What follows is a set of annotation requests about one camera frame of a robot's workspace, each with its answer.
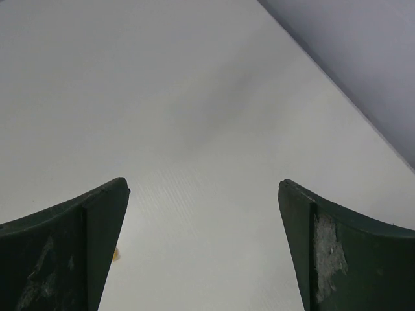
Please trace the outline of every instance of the table surface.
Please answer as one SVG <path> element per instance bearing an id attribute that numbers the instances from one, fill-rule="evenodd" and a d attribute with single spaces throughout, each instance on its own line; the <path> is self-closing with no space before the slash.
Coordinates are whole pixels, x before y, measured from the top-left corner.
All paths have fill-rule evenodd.
<path id="1" fill-rule="evenodd" d="M 302 310 L 285 178 L 415 228 L 414 174 L 257 1 L 5 0 L 0 29 L 0 222 L 132 189 L 101 311 Z"/>

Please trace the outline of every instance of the white surface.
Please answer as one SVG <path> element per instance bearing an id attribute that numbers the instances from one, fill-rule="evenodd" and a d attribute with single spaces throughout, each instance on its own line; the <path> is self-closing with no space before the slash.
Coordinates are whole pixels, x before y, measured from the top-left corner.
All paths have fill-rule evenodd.
<path id="1" fill-rule="evenodd" d="M 254 0 L 6 0 L 0 29 L 0 222 L 132 189 L 101 311 L 302 310 L 285 178 L 415 227 L 413 173 Z"/>

